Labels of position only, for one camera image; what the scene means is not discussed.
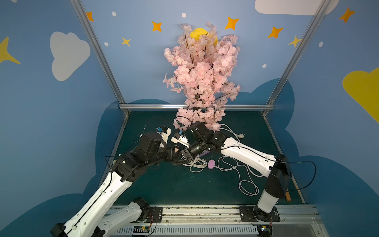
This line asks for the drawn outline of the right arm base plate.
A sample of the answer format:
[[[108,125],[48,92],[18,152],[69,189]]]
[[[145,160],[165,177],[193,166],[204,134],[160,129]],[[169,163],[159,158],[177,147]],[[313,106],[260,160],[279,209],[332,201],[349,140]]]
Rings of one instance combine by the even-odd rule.
[[[240,218],[242,222],[280,222],[277,208],[274,206],[270,213],[265,213],[257,206],[239,206]]]

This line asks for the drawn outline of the purple power strip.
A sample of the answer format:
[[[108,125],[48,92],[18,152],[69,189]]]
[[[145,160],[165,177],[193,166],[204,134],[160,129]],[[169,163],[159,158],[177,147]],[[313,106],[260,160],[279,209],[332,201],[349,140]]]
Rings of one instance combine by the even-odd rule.
[[[199,157],[205,156],[205,155],[207,155],[207,154],[209,154],[209,153],[210,153],[210,151],[205,151],[205,152],[203,152],[202,154],[200,154]]]

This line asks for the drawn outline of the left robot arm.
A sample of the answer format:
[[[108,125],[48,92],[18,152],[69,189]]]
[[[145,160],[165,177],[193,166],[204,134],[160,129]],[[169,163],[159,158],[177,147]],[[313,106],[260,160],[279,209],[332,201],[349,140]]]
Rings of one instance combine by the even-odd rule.
[[[112,215],[106,213],[148,167],[177,156],[179,150],[167,145],[170,134],[171,130],[163,127],[142,135],[140,145],[116,160],[103,184],[81,210],[67,222],[56,224],[51,235],[109,237],[128,223],[150,221],[150,205],[140,197]]]

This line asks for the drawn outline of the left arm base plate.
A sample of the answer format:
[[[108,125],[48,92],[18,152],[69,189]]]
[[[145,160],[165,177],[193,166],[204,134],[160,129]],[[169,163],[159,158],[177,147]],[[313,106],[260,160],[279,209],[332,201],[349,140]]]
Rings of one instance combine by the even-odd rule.
[[[154,223],[161,223],[163,217],[163,207],[151,206],[149,209],[144,209],[137,222],[147,223],[153,221]]]

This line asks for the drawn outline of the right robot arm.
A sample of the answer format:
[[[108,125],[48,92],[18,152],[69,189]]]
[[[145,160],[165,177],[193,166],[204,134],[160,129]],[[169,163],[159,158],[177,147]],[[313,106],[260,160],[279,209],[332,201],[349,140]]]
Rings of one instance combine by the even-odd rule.
[[[189,129],[196,138],[194,143],[190,144],[183,132],[176,133],[171,139],[177,139],[177,142],[186,146],[182,152],[184,159],[192,161],[206,151],[217,152],[246,164],[267,178],[255,207],[256,213],[272,213],[278,200],[285,198],[292,179],[287,157],[282,154],[276,157],[250,148],[220,131],[207,129],[202,122],[196,122]]]

